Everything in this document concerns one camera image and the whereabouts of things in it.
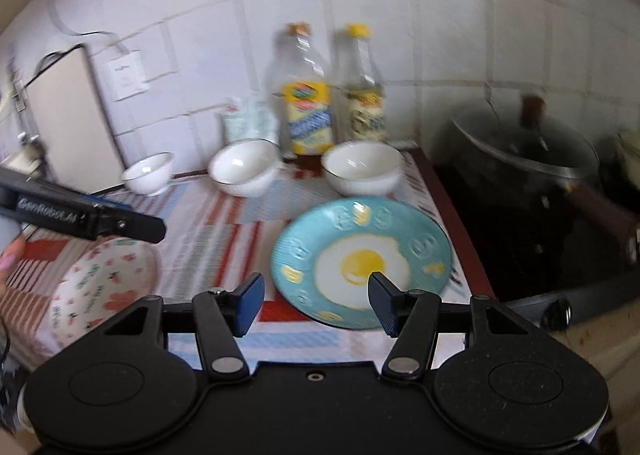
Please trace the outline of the person's left hand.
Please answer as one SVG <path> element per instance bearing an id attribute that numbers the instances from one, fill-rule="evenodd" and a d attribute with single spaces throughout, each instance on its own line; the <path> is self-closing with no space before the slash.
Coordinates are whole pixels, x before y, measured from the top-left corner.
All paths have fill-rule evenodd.
<path id="1" fill-rule="evenodd" d="M 0 260 L 0 283 L 6 285 L 6 280 L 14 272 L 17 263 L 24 255 L 26 241 L 22 234 L 18 235 L 12 243 L 1 253 Z"/>

